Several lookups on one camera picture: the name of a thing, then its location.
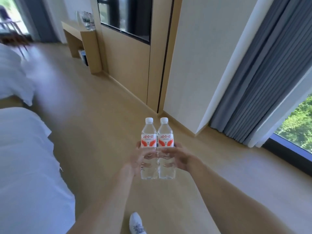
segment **shoe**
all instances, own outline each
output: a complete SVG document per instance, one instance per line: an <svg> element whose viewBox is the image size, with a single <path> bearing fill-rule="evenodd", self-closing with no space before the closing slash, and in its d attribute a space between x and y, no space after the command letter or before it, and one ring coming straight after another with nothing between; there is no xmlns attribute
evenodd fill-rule
<svg viewBox="0 0 312 234"><path fill-rule="evenodd" d="M142 219L140 218L140 215L137 212L131 214L129 220L129 228L131 234L146 234L142 225Z"/></svg>

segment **white bedsheet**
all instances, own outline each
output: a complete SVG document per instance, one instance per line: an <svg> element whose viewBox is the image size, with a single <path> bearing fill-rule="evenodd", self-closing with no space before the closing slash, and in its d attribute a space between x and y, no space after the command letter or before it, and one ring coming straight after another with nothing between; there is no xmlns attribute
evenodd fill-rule
<svg viewBox="0 0 312 234"><path fill-rule="evenodd" d="M0 99L16 95L31 106L34 92L34 82L21 68L21 57L0 44Z"/></svg>
<svg viewBox="0 0 312 234"><path fill-rule="evenodd" d="M51 131L25 108L0 110L0 232L66 233L75 198L60 176Z"/></svg>

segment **curtain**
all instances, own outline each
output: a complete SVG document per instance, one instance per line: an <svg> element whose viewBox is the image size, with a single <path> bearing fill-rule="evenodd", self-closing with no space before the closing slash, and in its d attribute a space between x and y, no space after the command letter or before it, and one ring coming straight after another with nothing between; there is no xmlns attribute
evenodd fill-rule
<svg viewBox="0 0 312 234"><path fill-rule="evenodd" d="M312 65L312 0L274 0L210 126L248 144Z"/></svg>
<svg viewBox="0 0 312 234"><path fill-rule="evenodd" d="M59 42L43 0L14 0L34 41Z"/></svg>

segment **bottle cap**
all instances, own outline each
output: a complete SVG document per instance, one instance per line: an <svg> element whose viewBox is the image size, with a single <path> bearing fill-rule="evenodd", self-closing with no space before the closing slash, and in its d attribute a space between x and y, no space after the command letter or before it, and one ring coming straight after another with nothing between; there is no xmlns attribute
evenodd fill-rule
<svg viewBox="0 0 312 234"><path fill-rule="evenodd" d="M168 118L167 118L167 117L162 117L162 118L160 119L160 123L162 123L162 124L167 124L167 123L168 123Z"/></svg>
<svg viewBox="0 0 312 234"><path fill-rule="evenodd" d="M153 122L153 121L154 121L154 119L152 117L145 118L145 123Z"/></svg>

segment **water bottle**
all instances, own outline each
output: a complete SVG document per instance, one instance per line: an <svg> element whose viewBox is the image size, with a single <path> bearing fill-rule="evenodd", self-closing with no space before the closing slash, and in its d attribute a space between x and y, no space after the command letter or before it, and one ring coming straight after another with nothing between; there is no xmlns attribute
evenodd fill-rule
<svg viewBox="0 0 312 234"><path fill-rule="evenodd" d="M141 135L141 148L150 148L157 146L157 131L153 125L153 118L145 119L145 126ZM141 163L141 178L156 179L158 178L158 158L157 153L144 156Z"/></svg>
<svg viewBox="0 0 312 234"><path fill-rule="evenodd" d="M168 118L160 119L161 126L157 132L158 147L174 147L174 134L168 125ZM176 173L176 163L174 157L169 153L158 153L158 175L161 179L173 179Z"/></svg>

